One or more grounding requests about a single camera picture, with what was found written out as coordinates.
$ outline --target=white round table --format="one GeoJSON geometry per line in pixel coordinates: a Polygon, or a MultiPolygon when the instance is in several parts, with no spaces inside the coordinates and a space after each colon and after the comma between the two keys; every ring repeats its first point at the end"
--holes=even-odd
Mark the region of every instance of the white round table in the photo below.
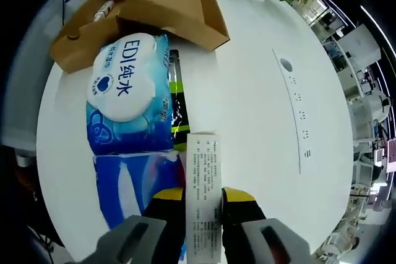
{"type": "MultiPolygon", "coordinates": [[[[313,252],[341,219],[350,192],[353,141],[340,82],[287,3],[217,1],[228,43],[210,53],[174,42],[191,130],[219,135],[223,186],[255,196],[268,218],[283,221],[313,252]]],[[[43,196],[75,260],[108,230],[85,126],[91,73],[65,74],[55,64],[37,127],[43,196]]]]}

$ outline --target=small holes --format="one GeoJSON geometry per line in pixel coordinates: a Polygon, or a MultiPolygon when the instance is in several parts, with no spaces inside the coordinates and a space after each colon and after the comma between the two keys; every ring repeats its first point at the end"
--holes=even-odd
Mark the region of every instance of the small holes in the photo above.
{"type": "Polygon", "coordinates": [[[303,99],[302,99],[302,97],[301,97],[301,95],[299,93],[295,93],[295,100],[296,101],[301,101],[303,99]]]}
{"type": "Polygon", "coordinates": [[[280,64],[282,64],[283,68],[286,69],[288,72],[293,71],[293,66],[291,66],[290,62],[284,58],[280,58],[280,64]]]}
{"type": "Polygon", "coordinates": [[[298,115],[299,115],[300,120],[305,120],[305,119],[306,119],[305,112],[299,111],[299,112],[298,112],[298,115]]]}
{"type": "Polygon", "coordinates": [[[303,138],[304,139],[308,139],[309,138],[308,130],[303,130],[303,138]]]}
{"type": "Polygon", "coordinates": [[[296,81],[296,79],[295,79],[294,77],[289,77],[289,79],[290,79],[290,82],[291,82],[293,85],[296,85],[296,84],[297,84],[297,81],[296,81]]]}

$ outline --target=yellow and black label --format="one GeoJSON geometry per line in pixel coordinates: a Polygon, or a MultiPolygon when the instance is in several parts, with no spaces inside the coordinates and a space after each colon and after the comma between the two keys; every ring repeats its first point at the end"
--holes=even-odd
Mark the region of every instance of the yellow and black label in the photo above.
{"type": "Polygon", "coordinates": [[[181,200],[183,188],[165,189],[154,195],[154,198],[165,200],[181,200]]]}
{"type": "Polygon", "coordinates": [[[172,136],[173,147],[176,151],[186,151],[187,134],[190,133],[190,126],[187,117],[186,100],[184,98],[184,88],[181,79],[179,52],[170,51],[170,90],[172,97],[172,136]]]}
{"type": "Polygon", "coordinates": [[[241,190],[223,188],[223,225],[265,219],[265,216],[252,195],[241,190]]]}

